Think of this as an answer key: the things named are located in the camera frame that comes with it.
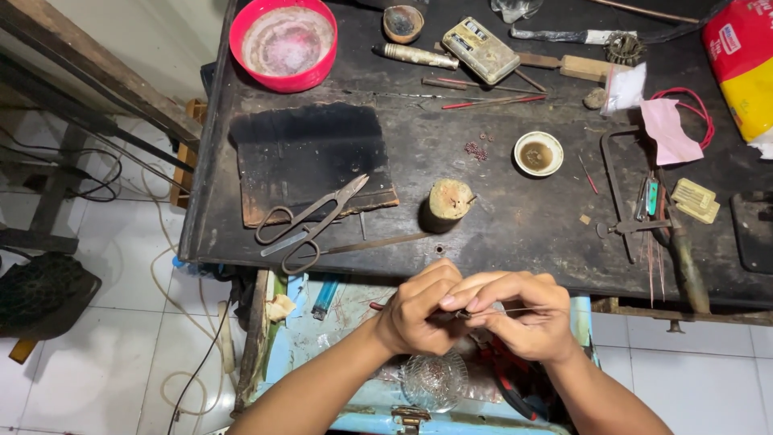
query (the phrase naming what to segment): scissors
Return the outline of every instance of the scissors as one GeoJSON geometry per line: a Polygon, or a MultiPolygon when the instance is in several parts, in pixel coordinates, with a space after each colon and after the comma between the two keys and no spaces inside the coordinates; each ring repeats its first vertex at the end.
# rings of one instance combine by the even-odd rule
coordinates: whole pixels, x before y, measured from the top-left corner
{"type": "Polygon", "coordinates": [[[303,231],[308,232],[306,237],[304,237],[300,243],[296,244],[295,247],[288,252],[287,255],[284,256],[282,259],[282,271],[284,273],[287,273],[288,275],[295,275],[300,272],[305,271],[306,269],[312,267],[314,264],[316,264],[317,260],[319,260],[320,250],[317,243],[314,241],[314,238],[319,235],[319,233],[322,232],[325,228],[327,228],[328,225],[330,225],[331,222],[335,220],[335,218],[338,217],[338,215],[341,213],[341,210],[343,210],[343,206],[346,205],[346,202],[351,199],[357,192],[359,192],[360,189],[365,186],[365,183],[368,182],[368,175],[363,174],[361,176],[358,176],[352,181],[349,181],[349,184],[346,184],[344,187],[342,187],[340,190],[337,190],[336,192],[333,192],[331,194],[327,194],[324,197],[319,198],[319,200],[315,203],[313,203],[311,206],[309,206],[306,210],[303,210],[302,213],[300,213],[298,216],[294,216],[292,214],[292,211],[290,211],[289,208],[284,206],[276,206],[272,208],[268,214],[266,214],[266,217],[263,218],[261,223],[257,226],[257,229],[255,230],[255,239],[257,239],[258,243],[261,243],[263,245],[269,245],[271,243],[274,243],[277,241],[280,237],[283,235],[286,235],[291,229],[295,228],[296,225],[303,222],[304,219],[308,218],[308,216],[315,211],[319,210],[320,207],[327,204],[329,201],[334,200],[336,203],[335,210],[331,211],[330,214],[325,217],[325,219],[322,220],[319,224],[314,226],[313,228],[309,228],[306,225],[303,225],[303,231]],[[290,225],[285,228],[282,232],[275,235],[273,238],[270,239],[264,239],[261,237],[261,230],[266,225],[266,222],[271,218],[271,216],[278,212],[283,211],[290,217],[290,225]],[[310,245],[312,248],[314,248],[315,256],[313,260],[311,260],[306,265],[301,266],[298,269],[291,270],[288,269],[286,263],[287,260],[296,253],[297,250],[300,249],[303,245],[310,245]]]}

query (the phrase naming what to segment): red wire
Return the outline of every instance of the red wire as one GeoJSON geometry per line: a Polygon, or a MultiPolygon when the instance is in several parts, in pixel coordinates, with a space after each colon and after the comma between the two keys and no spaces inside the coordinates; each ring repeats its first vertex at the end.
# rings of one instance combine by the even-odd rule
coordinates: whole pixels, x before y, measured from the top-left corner
{"type": "Polygon", "coordinates": [[[689,94],[695,101],[698,101],[698,105],[700,105],[700,110],[694,108],[691,105],[684,104],[681,101],[679,101],[677,104],[688,108],[691,111],[694,111],[698,114],[701,118],[706,120],[706,135],[703,137],[703,140],[700,141],[700,148],[706,149],[706,147],[711,143],[711,138],[714,137],[714,122],[709,116],[709,112],[706,110],[706,106],[703,105],[703,101],[700,100],[700,97],[695,92],[692,92],[690,89],[687,89],[686,87],[672,87],[671,89],[666,89],[665,91],[655,92],[655,94],[650,98],[650,100],[655,100],[657,98],[663,98],[666,96],[666,94],[675,94],[675,93],[684,93],[689,94]]]}

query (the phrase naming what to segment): brown liquid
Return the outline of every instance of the brown liquid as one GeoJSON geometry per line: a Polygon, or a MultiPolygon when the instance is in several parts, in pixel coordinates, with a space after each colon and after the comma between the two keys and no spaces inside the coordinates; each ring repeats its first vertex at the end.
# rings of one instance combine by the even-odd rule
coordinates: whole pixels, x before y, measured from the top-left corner
{"type": "Polygon", "coordinates": [[[521,148],[521,163],[532,171],[540,171],[553,162],[553,152],[545,144],[529,142],[521,148]]]}

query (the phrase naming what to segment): workbench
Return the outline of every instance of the workbench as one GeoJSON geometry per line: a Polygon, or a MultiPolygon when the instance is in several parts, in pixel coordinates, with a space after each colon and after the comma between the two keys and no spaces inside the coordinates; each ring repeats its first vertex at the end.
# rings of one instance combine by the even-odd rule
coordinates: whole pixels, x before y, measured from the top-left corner
{"type": "MultiPolygon", "coordinates": [[[[231,0],[226,11],[209,115],[180,241],[181,259],[278,265],[285,251],[261,257],[259,252],[265,246],[256,243],[254,229],[243,225],[237,151],[228,139],[230,120],[244,113],[344,101],[376,109],[400,199],[398,207],[366,214],[369,241],[418,232],[416,217],[420,203],[438,178],[462,180],[479,198],[461,223],[446,234],[382,248],[323,255],[315,269],[407,277],[446,256],[465,276],[496,269],[548,272],[572,290],[649,299],[646,258],[631,265],[619,236],[601,239],[594,230],[598,222],[616,222],[599,139],[608,130],[636,122],[638,111],[604,118],[598,111],[584,108],[581,102],[597,86],[595,83],[561,76],[557,70],[528,67],[522,70],[548,88],[550,96],[545,101],[441,111],[443,104],[464,101],[460,96],[496,98],[512,94],[474,88],[462,92],[422,87],[424,76],[466,80],[472,76],[464,67],[452,72],[377,57],[370,48],[384,41],[382,13],[343,0],[327,2],[339,29],[338,53],[328,78],[310,91],[275,94],[250,78],[230,54],[229,25],[246,3],[231,0]],[[522,175],[512,159],[516,140],[535,130],[555,136],[565,154],[562,167],[542,180],[522,175]],[[495,141],[488,144],[488,160],[478,162],[463,148],[466,142],[479,140],[481,132],[494,135],[495,141]],[[585,179],[577,154],[582,155],[598,195],[585,179]],[[580,221],[583,214],[591,219],[590,224],[580,221]]],[[[667,0],[630,3],[696,18],[702,17],[712,4],[667,0]]],[[[512,39],[508,36],[509,26],[490,10],[487,0],[432,0],[424,30],[413,46],[432,50],[463,15],[475,17],[515,51],[559,58],[571,54],[602,60],[604,56],[600,46],[512,39]]],[[[673,24],[583,0],[547,0],[532,19],[518,25],[531,30],[642,31],[665,29],[673,24]]],[[[679,178],[686,177],[717,192],[721,208],[713,224],[683,217],[692,238],[693,257],[703,272],[712,304],[773,308],[773,276],[746,272],[739,263],[729,206],[732,194],[766,190],[773,185],[770,166],[759,160],[759,151],[742,141],[711,73],[699,33],[650,45],[643,59],[648,67],[646,98],[671,87],[689,87],[703,99],[717,130],[704,159],[666,171],[669,189],[679,178]]],[[[517,76],[507,77],[501,84],[529,86],[517,76]]],[[[682,111],[682,124],[694,139],[703,137],[705,123],[698,116],[682,111]]],[[[649,146],[648,141],[637,142],[634,136],[618,136],[611,144],[618,182],[627,198],[624,202],[631,210],[648,171],[643,147],[649,146]]],[[[341,224],[331,226],[315,239],[321,249],[362,240],[357,216],[342,219],[341,224]]],[[[632,240],[638,260],[641,238],[634,235],[632,240]]],[[[666,299],[680,300],[671,259],[665,250],[663,255],[666,299]]],[[[657,271],[653,281],[659,299],[657,271]]]]}

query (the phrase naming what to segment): person's left hand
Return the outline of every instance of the person's left hand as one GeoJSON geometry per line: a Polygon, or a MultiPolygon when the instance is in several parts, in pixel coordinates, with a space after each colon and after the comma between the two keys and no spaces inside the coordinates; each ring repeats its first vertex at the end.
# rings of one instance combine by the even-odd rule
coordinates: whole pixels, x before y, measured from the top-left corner
{"type": "Polygon", "coordinates": [[[395,355],[444,355],[469,333],[463,322],[427,321],[461,273],[448,259],[438,260],[397,288],[376,315],[376,337],[395,355]]]}

